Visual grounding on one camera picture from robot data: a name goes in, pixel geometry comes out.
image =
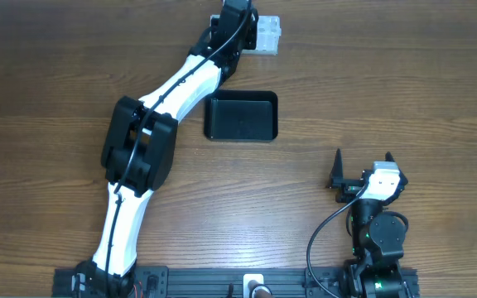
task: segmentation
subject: black plastic container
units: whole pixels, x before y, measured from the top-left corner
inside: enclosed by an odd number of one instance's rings
[[[205,99],[204,134],[211,141],[270,142],[277,137],[272,91],[218,90]]]

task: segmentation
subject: wooden table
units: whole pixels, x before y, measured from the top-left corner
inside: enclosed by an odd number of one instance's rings
[[[224,89],[273,90],[279,136],[209,142],[201,106],[181,124],[152,197],[138,263],[299,267],[340,207],[325,189],[391,151],[410,184],[402,264],[424,296],[477,296],[477,0],[257,0],[278,56],[244,56]],[[0,0],[0,296],[48,296],[57,267],[99,243],[99,156],[113,106],[152,92],[219,13],[216,0]],[[315,266],[351,256],[343,217]]]

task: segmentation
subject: wooden tabletop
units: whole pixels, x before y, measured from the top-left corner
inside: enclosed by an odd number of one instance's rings
[[[281,18],[277,56],[244,55],[223,89],[272,90],[272,143],[210,142],[203,108],[147,207],[138,264],[306,266],[336,148],[359,177],[390,151],[410,180],[390,208],[423,296],[477,296],[477,0],[256,0]],[[48,296],[54,269],[96,250],[99,163],[113,106],[185,62],[217,0],[0,0],[0,296]],[[351,258],[344,217],[314,266]]]

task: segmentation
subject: robotic arm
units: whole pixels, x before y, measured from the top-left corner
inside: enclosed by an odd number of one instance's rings
[[[103,236],[93,258],[77,266],[73,291],[112,297],[132,291],[137,236],[148,201],[171,169],[178,124],[234,73],[242,50],[256,48],[257,21],[251,0],[225,1],[176,74],[139,100],[117,102],[101,156],[109,181]]]

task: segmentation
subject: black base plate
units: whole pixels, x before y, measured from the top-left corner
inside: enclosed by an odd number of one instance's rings
[[[338,292],[339,267],[314,267],[314,272],[331,291]],[[276,298],[329,297],[311,280],[303,269],[169,269],[168,267],[137,267],[136,283],[141,282],[145,298],[226,298],[233,285],[233,298],[243,298],[243,276],[247,273],[264,275],[264,284]],[[73,270],[55,271],[53,296],[71,296],[70,276]],[[419,297],[417,271],[402,269],[402,274],[415,297]],[[100,297],[81,293],[81,297]]]

